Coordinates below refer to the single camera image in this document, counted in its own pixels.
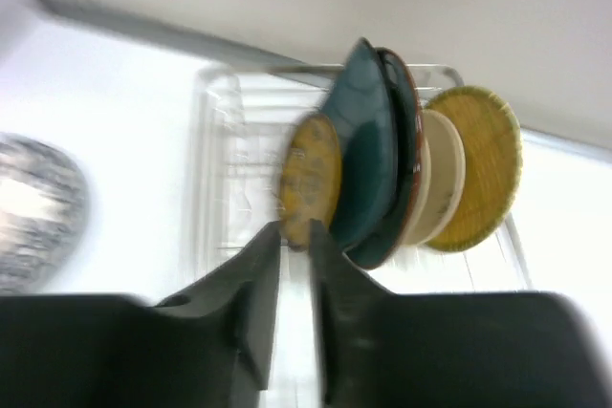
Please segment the blue floral white plate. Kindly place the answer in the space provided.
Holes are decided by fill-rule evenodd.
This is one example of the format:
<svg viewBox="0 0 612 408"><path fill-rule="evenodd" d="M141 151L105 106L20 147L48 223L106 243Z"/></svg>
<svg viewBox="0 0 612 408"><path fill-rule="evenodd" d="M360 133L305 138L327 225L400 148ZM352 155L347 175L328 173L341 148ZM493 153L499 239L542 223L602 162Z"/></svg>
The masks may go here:
<svg viewBox="0 0 612 408"><path fill-rule="evenodd" d="M1 135L1 292L30 293L75 252L88 224L90 193L64 151Z"/></svg>

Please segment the cream plate with calligraphy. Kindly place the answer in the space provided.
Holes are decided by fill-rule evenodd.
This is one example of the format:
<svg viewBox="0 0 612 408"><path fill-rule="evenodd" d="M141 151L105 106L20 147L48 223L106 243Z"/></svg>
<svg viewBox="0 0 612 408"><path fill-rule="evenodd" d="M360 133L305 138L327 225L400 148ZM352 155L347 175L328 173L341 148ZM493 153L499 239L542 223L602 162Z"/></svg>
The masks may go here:
<svg viewBox="0 0 612 408"><path fill-rule="evenodd" d="M422 183L402 244L418 246L438 236L452 219L466 179L464 145L445 115L422 112L424 155Z"/></svg>

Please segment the yellow patterned brown-rimmed plate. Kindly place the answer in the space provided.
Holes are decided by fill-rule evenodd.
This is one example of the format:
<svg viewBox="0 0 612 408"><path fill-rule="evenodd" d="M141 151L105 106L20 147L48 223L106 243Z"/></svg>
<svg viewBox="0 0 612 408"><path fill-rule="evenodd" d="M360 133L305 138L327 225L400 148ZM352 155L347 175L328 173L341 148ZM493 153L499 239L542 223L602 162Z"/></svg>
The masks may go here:
<svg viewBox="0 0 612 408"><path fill-rule="evenodd" d="M337 209L342 165L332 121L320 112L302 118L284 154L275 196L281 235L288 246L310 245L310 221L329 227Z"/></svg>

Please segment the round teal glazed plate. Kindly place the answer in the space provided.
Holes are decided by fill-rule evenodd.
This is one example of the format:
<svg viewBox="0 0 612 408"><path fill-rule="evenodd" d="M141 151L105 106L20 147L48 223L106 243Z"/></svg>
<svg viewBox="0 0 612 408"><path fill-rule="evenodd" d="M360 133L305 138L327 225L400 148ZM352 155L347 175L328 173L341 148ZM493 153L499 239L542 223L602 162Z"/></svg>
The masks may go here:
<svg viewBox="0 0 612 408"><path fill-rule="evenodd" d="M414 220L414 207L422 182L424 135L417 86L397 53L382 47L377 49L377 53L386 71L394 107L398 179L388 212L367 238L347 251L349 259L363 269L379 267L404 240Z"/></svg>

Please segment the woven bamboo tray plate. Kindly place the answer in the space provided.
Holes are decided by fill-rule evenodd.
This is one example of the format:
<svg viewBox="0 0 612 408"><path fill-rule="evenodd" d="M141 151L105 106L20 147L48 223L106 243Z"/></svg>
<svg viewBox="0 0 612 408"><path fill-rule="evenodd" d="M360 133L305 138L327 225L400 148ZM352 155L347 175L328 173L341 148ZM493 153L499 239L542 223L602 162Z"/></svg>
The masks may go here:
<svg viewBox="0 0 612 408"><path fill-rule="evenodd" d="M523 165L520 125L507 101L478 86L446 90L427 108L453 123L466 158L460 203L427 245L440 252L469 250L490 237L512 208Z"/></svg>

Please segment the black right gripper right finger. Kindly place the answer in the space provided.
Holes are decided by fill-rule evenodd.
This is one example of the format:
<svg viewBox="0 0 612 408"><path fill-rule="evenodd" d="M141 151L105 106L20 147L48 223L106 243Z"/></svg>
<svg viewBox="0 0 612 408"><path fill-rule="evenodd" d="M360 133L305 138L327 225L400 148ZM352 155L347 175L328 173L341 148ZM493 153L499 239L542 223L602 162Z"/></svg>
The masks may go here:
<svg viewBox="0 0 612 408"><path fill-rule="evenodd" d="M326 407L607 407L582 315L538 291L399 294L319 221L309 257Z"/></svg>

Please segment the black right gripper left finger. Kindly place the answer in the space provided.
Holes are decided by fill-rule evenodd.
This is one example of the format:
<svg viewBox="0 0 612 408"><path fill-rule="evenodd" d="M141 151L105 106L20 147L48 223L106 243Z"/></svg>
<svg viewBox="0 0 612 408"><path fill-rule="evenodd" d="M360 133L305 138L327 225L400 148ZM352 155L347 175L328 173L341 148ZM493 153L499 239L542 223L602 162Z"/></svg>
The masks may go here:
<svg viewBox="0 0 612 408"><path fill-rule="evenodd" d="M5 296L5 407L254 407L269 384L280 234L155 306L127 295Z"/></svg>

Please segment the square teal plate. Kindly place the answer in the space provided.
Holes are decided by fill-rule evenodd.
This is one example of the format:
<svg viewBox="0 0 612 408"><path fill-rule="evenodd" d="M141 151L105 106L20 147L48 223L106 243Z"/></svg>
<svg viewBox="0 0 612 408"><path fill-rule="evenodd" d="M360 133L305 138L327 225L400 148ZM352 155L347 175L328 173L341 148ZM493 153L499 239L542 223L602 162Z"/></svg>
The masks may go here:
<svg viewBox="0 0 612 408"><path fill-rule="evenodd" d="M339 139L342 179L330 232L342 248L366 239L391 206L398 172L394 108L377 51L359 39L320 107Z"/></svg>

